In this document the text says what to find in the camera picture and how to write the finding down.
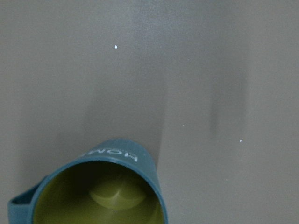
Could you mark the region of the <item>blue cup with green inside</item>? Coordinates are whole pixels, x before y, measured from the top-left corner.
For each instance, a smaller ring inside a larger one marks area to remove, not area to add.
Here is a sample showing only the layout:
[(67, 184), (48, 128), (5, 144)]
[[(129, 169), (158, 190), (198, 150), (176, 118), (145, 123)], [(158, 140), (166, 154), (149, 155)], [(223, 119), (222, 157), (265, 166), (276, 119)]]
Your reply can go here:
[(127, 139), (102, 142), (8, 203), (11, 224), (166, 224), (155, 162)]

